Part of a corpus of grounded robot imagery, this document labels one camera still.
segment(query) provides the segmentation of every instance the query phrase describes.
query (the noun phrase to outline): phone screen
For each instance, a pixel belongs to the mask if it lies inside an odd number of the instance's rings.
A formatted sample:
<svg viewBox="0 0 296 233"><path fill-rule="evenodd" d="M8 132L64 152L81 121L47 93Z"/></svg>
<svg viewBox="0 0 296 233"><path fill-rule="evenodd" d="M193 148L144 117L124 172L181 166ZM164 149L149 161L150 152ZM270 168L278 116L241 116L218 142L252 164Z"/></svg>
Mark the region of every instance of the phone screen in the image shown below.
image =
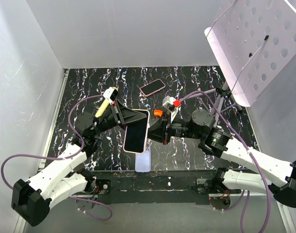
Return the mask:
<svg viewBox="0 0 296 233"><path fill-rule="evenodd" d="M161 81L161 79L157 79L146 86L140 88L141 92L145 96L149 96L165 87L165 84Z"/></svg>
<svg viewBox="0 0 296 233"><path fill-rule="evenodd" d="M126 127L123 149L126 152L141 154L145 150L150 114L147 110L135 110L145 113L147 117Z"/></svg>

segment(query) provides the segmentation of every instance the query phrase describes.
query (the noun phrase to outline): perforated panel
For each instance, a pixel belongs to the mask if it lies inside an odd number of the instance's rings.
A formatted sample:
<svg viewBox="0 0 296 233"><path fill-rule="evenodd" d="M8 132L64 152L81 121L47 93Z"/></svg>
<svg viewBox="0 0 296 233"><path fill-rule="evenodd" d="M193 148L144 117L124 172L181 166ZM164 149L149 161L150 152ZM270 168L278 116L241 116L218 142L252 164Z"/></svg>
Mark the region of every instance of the perforated panel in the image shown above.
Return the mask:
<svg viewBox="0 0 296 233"><path fill-rule="evenodd" d="M234 0L221 0L220 16ZM284 0L238 0L213 26L208 42L229 87L242 71L233 95L238 104L249 107L277 74L296 55L296 10Z"/></svg>

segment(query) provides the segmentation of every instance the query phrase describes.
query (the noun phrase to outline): marble tabletop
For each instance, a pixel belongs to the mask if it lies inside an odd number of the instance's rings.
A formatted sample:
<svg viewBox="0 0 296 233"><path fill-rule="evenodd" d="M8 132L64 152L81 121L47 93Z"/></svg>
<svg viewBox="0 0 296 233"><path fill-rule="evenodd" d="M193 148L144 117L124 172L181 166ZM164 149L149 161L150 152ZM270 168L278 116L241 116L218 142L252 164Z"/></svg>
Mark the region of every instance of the marble tabletop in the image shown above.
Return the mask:
<svg viewBox="0 0 296 233"><path fill-rule="evenodd" d="M162 79L166 87L144 97L139 88L149 82ZM108 87L119 88L118 98L128 108L147 109L150 111L150 125L157 119L153 117L154 109L162 108L166 95L182 98L194 90L209 90L222 86L225 79L219 67L137 67L137 68L89 68L71 69L62 97L55 129L53 132L49 157L57 157L66 148L74 134L68 126L68 114L78 100L84 97L102 94ZM217 94L210 94L215 101ZM83 111L95 113L103 99L88 100L81 104L73 114L72 121ZM211 108L204 98L204 103ZM223 108L233 104L226 98ZM198 98L183 103L178 117L189 120L195 109L203 108ZM238 113L236 107L223 112L231 126L239 132L249 146L258 148L248 115L244 110ZM228 132L224 122L219 126ZM125 131L119 127L103 133L103 140L92 158L85 163L90 170L134 170L135 154L123 151ZM239 165L214 156L205 155L198 148L198 140L172 138L170 144L148 140L151 145L151 170L198 170L216 169L218 167L238 168Z"/></svg>

